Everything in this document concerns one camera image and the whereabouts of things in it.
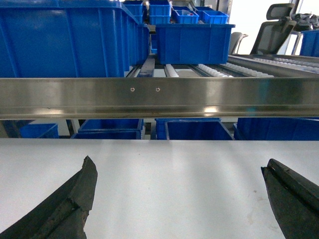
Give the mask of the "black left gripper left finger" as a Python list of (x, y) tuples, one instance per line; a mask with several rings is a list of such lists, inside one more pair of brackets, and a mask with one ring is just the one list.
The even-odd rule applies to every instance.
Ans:
[(98, 172), (89, 156), (82, 168), (19, 221), (4, 230), (2, 239), (85, 239)]

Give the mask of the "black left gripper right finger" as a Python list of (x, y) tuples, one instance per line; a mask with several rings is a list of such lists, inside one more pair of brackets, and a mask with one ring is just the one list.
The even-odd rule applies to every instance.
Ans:
[(281, 162), (261, 167), (275, 219), (287, 239), (319, 237), (319, 186)]

